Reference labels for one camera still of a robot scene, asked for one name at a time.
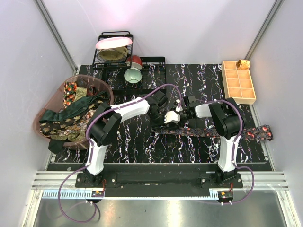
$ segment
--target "floor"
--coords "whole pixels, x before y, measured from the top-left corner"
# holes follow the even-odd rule
[[[236,191],[235,199],[244,196]],[[62,200],[68,210],[79,200]],[[243,203],[232,206],[205,205],[200,201],[155,201],[155,200],[103,200],[99,202],[100,220],[97,216],[87,227],[286,227],[277,195],[273,191],[254,191]],[[93,208],[82,204],[67,212],[72,218],[86,220]],[[35,227],[76,227],[60,215],[55,199],[42,199]]]
[[[100,71],[91,66],[81,66],[79,74],[102,77]],[[157,70],[152,71],[157,77]],[[224,98],[220,64],[166,65],[167,83],[175,84],[182,94],[195,95],[197,99],[213,100]],[[117,89],[115,79],[108,79]],[[151,88],[158,86],[156,81]],[[167,88],[171,108],[177,92]],[[127,102],[134,96],[115,96],[115,104]],[[255,127],[249,105],[238,105],[248,121],[248,127]],[[212,127],[211,119],[203,119],[205,127]],[[83,163],[87,150],[75,151],[68,148],[56,156],[56,163]],[[220,139],[190,136],[162,135],[149,127],[148,116],[137,116],[120,125],[117,139],[108,149],[105,163],[209,163],[216,162],[220,155]],[[258,140],[240,140],[237,162],[265,163],[262,146]]]

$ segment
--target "black wire rack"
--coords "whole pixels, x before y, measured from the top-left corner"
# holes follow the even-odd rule
[[[112,88],[114,95],[148,94],[166,84],[165,57],[140,57],[142,59],[142,79],[138,83],[128,83],[124,78],[126,70],[104,70],[102,80]],[[166,87],[160,89],[166,94]]]
[[[117,31],[117,32],[102,32],[101,35],[98,37],[98,42],[100,40],[107,39],[107,38],[113,38],[113,37],[128,37],[132,41],[134,41],[134,36],[129,31]],[[102,58],[99,55],[101,50],[96,49],[93,64],[92,64],[93,69],[94,70],[104,70],[104,69],[115,70],[115,69],[129,69],[129,68],[131,68],[131,65],[127,66],[125,60],[128,57],[132,57],[133,43],[128,45],[128,46],[125,46],[125,47],[127,48],[127,54],[124,55],[124,57],[122,59],[116,60],[116,61],[109,61],[109,60],[106,60],[106,59]]]

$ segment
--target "red cup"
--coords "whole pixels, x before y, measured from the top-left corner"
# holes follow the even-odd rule
[[[132,57],[126,59],[127,66],[130,66],[131,62],[132,62],[132,68],[137,68],[139,70],[142,69],[142,60],[139,56],[133,55]]]

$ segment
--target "black marble table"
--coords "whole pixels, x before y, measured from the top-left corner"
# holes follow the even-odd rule
[[[82,65],[79,74],[102,78],[100,71],[90,65]],[[166,65],[167,83],[179,87],[182,95],[195,95],[197,99],[214,100],[224,98],[221,64],[177,64]],[[109,85],[116,89],[115,80]],[[167,87],[171,108],[178,93]],[[115,104],[135,99],[134,95],[115,96]],[[255,127],[249,105],[238,105],[247,118],[248,127]],[[209,118],[203,119],[204,127],[213,127]],[[65,149],[56,156],[55,162],[84,162],[88,151]],[[163,135],[152,132],[149,117],[141,115],[123,122],[117,132],[117,139],[108,147],[106,163],[213,163],[220,155],[220,139],[178,135]],[[240,140],[237,162],[265,162],[262,146],[258,140]]]

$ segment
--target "pile of clothes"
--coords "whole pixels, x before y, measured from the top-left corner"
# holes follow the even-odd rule
[[[96,92],[85,80],[65,82],[63,108],[46,110],[40,119],[40,133],[52,140],[79,141],[85,138],[86,126],[98,106],[107,102],[106,91]]]

